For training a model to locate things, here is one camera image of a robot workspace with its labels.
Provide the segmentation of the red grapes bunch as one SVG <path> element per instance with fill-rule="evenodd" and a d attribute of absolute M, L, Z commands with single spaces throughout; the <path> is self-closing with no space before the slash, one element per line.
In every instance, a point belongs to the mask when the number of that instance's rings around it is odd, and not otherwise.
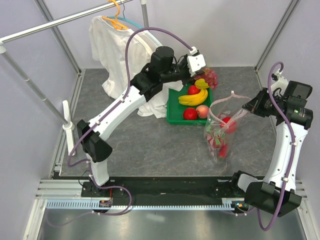
<path fill-rule="evenodd" d="M 215 89 L 218 86 L 218 76 L 216 72 L 210 68 L 205 68 L 203 73 L 199 74 L 194 78 L 194 80 L 205 79 L 205 81 L 210 86 L 210 89 Z"/>

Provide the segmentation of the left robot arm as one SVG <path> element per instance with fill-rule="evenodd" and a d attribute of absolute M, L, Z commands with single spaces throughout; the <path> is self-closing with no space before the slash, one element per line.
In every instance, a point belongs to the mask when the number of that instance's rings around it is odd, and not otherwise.
<path fill-rule="evenodd" d="M 159 94 L 166 83 L 182 81 L 187 83 L 206 62 L 197 49 L 175 63 L 174 50 L 168 46 L 158 47 L 150 61 L 128 84 L 128 88 L 99 115 L 77 125 L 79 142 L 89 161 L 90 178 L 94 182 L 92 191 L 99 197 L 110 191 L 108 162 L 113 149 L 107 139 L 116 127 L 134 110 L 149 102 Z"/>

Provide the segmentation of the pink dragon fruit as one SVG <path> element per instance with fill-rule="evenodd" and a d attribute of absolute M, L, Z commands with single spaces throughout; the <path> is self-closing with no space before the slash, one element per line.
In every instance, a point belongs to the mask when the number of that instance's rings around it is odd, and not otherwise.
<path fill-rule="evenodd" d="M 213 150 L 220 150 L 227 144 L 226 134 L 220 128 L 213 128 L 212 126 L 207 126 L 205 128 L 205 134 L 208 145 Z"/>

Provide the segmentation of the yellow star fruit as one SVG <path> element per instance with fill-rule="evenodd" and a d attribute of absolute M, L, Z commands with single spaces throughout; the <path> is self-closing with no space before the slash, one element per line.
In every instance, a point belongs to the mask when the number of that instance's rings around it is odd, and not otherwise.
<path fill-rule="evenodd" d="M 205 81 L 204 78 L 199 78 L 194 82 L 194 85 L 197 89 L 208 89 L 210 88 L 210 86 L 208 85 L 208 83 Z"/>

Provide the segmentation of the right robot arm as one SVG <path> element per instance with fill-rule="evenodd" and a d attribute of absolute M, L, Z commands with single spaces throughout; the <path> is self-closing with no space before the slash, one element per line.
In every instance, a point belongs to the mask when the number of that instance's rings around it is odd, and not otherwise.
<path fill-rule="evenodd" d="M 240 170 L 234 173 L 229 184 L 233 196 L 244 194 L 246 204 L 278 217 L 300 206 L 302 197 L 296 194 L 296 169 L 313 121 L 313 111 L 305 107 L 312 90 L 308 84 L 290 81 L 283 94 L 274 100 L 264 87 L 242 106 L 259 117 L 276 117 L 276 144 L 263 180 Z"/>

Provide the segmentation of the red chili pepper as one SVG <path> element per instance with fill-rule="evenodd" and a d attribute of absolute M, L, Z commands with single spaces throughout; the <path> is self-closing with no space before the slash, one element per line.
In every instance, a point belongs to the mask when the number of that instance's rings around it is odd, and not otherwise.
<path fill-rule="evenodd" d="M 220 161 L 224 160 L 227 154 L 228 154 L 228 144 L 224 144 L 219 150 L 218 159 Z"/>

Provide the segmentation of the clear pink zip top bag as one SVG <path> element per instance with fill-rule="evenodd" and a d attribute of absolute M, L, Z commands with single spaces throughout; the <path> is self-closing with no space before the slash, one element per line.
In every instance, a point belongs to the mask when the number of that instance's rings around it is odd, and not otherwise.
<path fill-rule="evenodd" d="M 204 138 L 214 163 L 220 164 L 227 157 L 241 120 L 248 113 L 243 105 L 250 100 L 232 91 L 230 96 L 215 100 L 209 106 Z"/>

